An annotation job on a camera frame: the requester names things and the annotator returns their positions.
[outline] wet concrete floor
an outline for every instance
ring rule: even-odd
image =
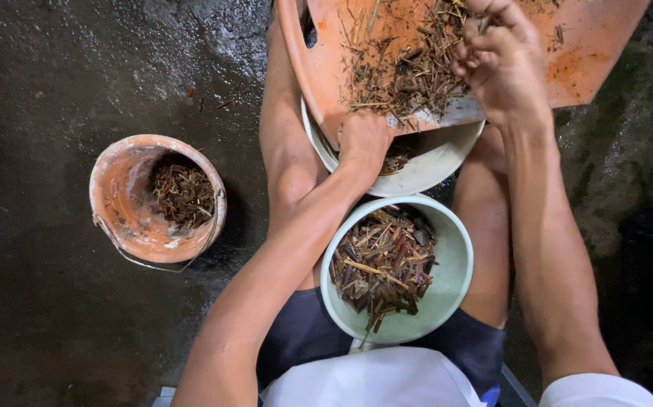
[[[177,384],[210,304],[266,236],[267,14],[252,0],[0,2],[0,405],[150,405]],[[610,301],[617,223],[653,205],[653,49],[631,44],[593,104],[557,121]],[[91,221],[96,157],[139,133],[204,148],[226,185],[223,235],[182,274],[127,262]],[[449,202],[454,183],[430,195]],[[506,361],[537,394],[513,314]]]

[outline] dark blue shorts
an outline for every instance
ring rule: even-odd
[[[423,338],[404,346],[442,352],[465,374],[481,397],[498,382],[506,332],[457,309],[447,321]],[[261,388],[292,366],[349,353],[352,337],[331,320],[320,288],[289,297],[269,330],[256,360]]]

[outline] plastic container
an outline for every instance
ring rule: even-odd
[[[314,123],[303,98],[301,115],[311,144],[324,166],[333,172],[339,164],[337,153],[331,148],[319,126]],[[421,137],[422,143],[417,147],[418,156],[407,162],[396,174],[377,177],[367,193],[382,197],[402,196],[413,195],[434,187],[462,165],[484,126],[485,122],[482,121],[430,130],[422,135],[400,136]]]
[[[182,154],[194,162],[214,187],[214,217],[195,229],[169,226],[157,213],[150,177],[154,165],[167,154]],[[224,184],[214,166],[195,148],[164,135],[133,135],[111,144],[93,167],[89,189],[93,222],[121,254],[125,251],[148,262],[176,263],[196,257],[219,237],[226,220]]]
[[[347,305],[337,288],[331,283],[329,263],[334,249],[350,227],[370,212],[390,204],[409,204],[421,211],[431,222],[436,233],[434,255],[439,265],[430,272],[433,282],[420,301],[419,312],[388,313],[379,331],[371,332],[367,342],[374,344],[398,344],[409,342],[429,334],[442,325],[457,310],[472,280],[473,251],[470,236],[457,216],[441,203],[422,194],[377,199],[355,208],[344,221],[326,248],[322,261],[322,297],[326,309],[337,325],[361,340],[366,333],[367,312],[357,312]]]

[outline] hand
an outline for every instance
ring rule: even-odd
[[[479,35],[469,20],[458,44],[453,72],[473,88],[485,118],[501,130],[525,121],[551,118],[539,35],[512,0],[467,0],[473,13],[492,15]]]
[[[349,113],[337,134],[339,168],[359,174],[359,180],[369,188],[379,175],[393,138],[394,129],[386,125],[383,116],[362,111]]]

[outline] light green bowl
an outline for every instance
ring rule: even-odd
[[[337,288],[331,283],[329,263],[334,249],[344,234],[370,212],[390,204],[409,204],[421,211],[435,229],[434,255],[439,265],[430,271],[432,285],[424,298],[417,302],[417,315],[406,312],[389,312],[381,323],[378,333],[370,333],[367,342],[397,344],[409,342],[429,334],[442,325],[465,298],[472,280],[473,252],[470,236],[458,217],[441,203],[421,194],[395,196],[367,202],[354,209],[344,221],[326,248],[322,261],[322,297],[334,322],[344,332],[359,340],[364,338],[367,312],[357,314],[344,302]]]

